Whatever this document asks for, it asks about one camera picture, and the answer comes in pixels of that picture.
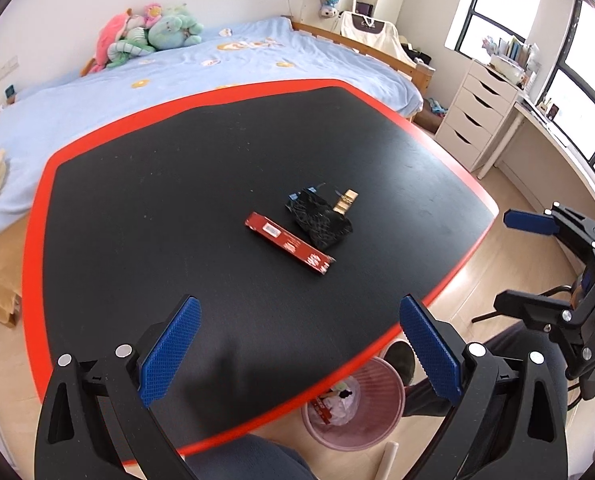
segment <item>drawer handle cutout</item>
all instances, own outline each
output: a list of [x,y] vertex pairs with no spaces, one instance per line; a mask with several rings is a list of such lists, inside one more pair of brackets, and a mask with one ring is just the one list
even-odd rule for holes
[[494,94],[494,95],[500,95],[498,94],[495,90],[493,90],[490,86],[486,86],[484,83],[482,83],[480,81],[480,85],[482,85],[484,87],[485,90],[488,90],[490,93]]
[[458,134],[457,132],[455,132],[455,135],[457,137],[459,137],[460,139],[462,139],[466,144],[470,144],[470,142],[468,142],[468,140],[466,140],[464,137],[462,137],[460,134]]
[[488,68],[486,69],[486,72],[491,74],[498,81],[502,81],[502,82],[504,81],[504,78],[502,76],[497,75],[495,72],[491,72],[491,70],[489,70]]
[[473,94],[473,97],[475,97],[476,101],[479,102],[479,104],[481,104],[482,106],[487,107],[487,108],[493,108],[488,103],[485,103],[484,101],[482,101],[477,95]]
[[466,118],[471,121],[471,123],[473,123],[475,126],[479,126],[480,128],[482,127],[482,125],[480,123],[478,123],[475,119],[473,119],[469,114],[467,114],[466,112],[463,112],[464,115],[466,116]]

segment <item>red table edge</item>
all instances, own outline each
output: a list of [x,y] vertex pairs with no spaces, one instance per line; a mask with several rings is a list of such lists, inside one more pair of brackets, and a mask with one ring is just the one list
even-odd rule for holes
[[[23,325],[24,338],[26,339],[26,352],[36,385],[37,395],[44,399],[46,388],[53,372],[53,362],[48,348],[48,336],[46,334],[46,323],[44,320],[43,303],[43,275],[42,275],[42,252],[44,247],[44,231],[46,227],[46,218],[50,195],[55,179],[55,173],[59,165],[91,150],[101,144],[116,139],[124,134],[128,134],[145,126],[158,123],[177,115],[191,108],[229,104],[232,102],[254,99],[259,97],[287,94],[293,92],[303,92],[327,87],[338,87],[347,90],[354,96],[362,99],[392,122],[398,124],[410,136],[415,138],[420,144],[428,149],[433,155],[439,158],[449,170],[451,170],[469,189],[484,203],[493,215],[491,223],[484,230],[480,238],[472,248],[462,257],[462,259],[453,267],[452,270],[423,298],[423,303],[429,305],[439,295],[439,293],[449,284],[453,277],[460,271],[464,264],[470,259],[471,255],[479,247],[485,235],[493,225],[499,209],[492,197],[482,188],[482,186],[462,167],[451,155],[449,155],[439,144],[414,126],[410,121],[401,117],[398,113],[391,110],[385,104],[358,90],[357,88],[339,80],[332,79],[303,79],[303,80],[284,80],[264,83],[253,83],[248,85],[234,86],[194,94],[174,101],[169,101],[151,108],[146,108],[135,114],[123,117],[113,123],[102,126],[101,128],[73,141],[71,144],[58,150],[47,161],[46,167],[37,187],[37,192],[33,202],[28,220],[28,230],[24,244],[23,272],[22,272],[22,298],[24,302]],[[328,375],[323,380],[314,384],[303,393],[293,399],[280,404],[273,410],[264,413],[254,419],[251,419],[240,426],[231,430],[219,433],[207,438],[201,442],[190,444],[178,449],[180,454],[193,454],[210,449],[220,444],[225,444],[237,437],[268,423],[272,420],[286,415],[302,404],[308,402],[313,397],[321,394],[332,384],[343,380],[353,371],[376,355],[386,344],[394,339],[401,332],[398,324],[391,327],[381,338],[367,347],[362,353],[355,356],[351,361],[338,368],[335,372]]]

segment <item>blue bedsheet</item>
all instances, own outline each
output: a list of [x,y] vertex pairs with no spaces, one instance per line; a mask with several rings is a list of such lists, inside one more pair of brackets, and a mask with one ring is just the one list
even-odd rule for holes
[[29,211],[53,153],[153,105],[219,86],[305,78],[346,81],[404,116],[422,105],[415,86],[382,62],[293,32],[285,18],[230,29],[232,36],[221,36],[222,28],[207,30],[196,46],[20,92],[15,105],[0,113],[0,148],[6,150],[8,163],[0,193],[0,232]]

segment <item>trash can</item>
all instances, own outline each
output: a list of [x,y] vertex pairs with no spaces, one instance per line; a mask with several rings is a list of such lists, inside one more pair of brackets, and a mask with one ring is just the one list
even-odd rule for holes
[[351,377],[359,383],[359,404],[343,426],[324,425],[308,404],[302,407],[306,430],[323,446],[338,451],[359,451],[383,441],[397,426],[404,411],[404,385],[395,369],[373,357]]

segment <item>silver screw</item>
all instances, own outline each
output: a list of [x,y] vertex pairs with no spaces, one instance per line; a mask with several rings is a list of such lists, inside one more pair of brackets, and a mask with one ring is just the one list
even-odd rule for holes
[[540,354],[540,352],[530,352],[529,357],[536,365],[540,365],[544,362],[544,356]]
[[57,360],[57,364],[59,364],[60,366],[68,366],[69,364],[71,364],[72,361],[72,357],[71,354],[63,354],[59,356],[59,359]]
[[475,357],[482,357],[486,353],[484,346],[480,345],[479,343],[471,343],[468,346],[468,351],[471,352],[471,354]]
[[130,345],[120,345],[115,349],[115,355],[119,358],[128,357],[133,348]]

